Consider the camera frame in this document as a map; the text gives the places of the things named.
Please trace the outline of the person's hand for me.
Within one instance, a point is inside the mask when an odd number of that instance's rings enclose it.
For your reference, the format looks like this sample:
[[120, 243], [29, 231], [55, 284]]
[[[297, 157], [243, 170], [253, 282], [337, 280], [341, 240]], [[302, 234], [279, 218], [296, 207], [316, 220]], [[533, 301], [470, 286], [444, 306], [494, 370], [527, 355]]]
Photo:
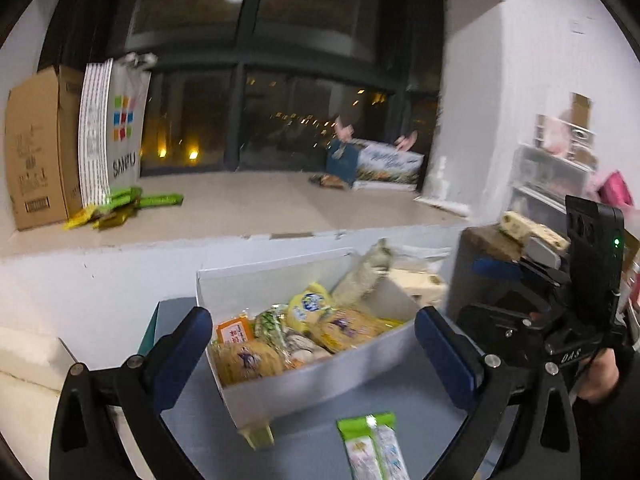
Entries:
[[588, 362], [580, 380], [576, 396], [579, 400], [596, 405], [612, 401], [620, 385], [620, 369], [613, 349], [601, 350]]

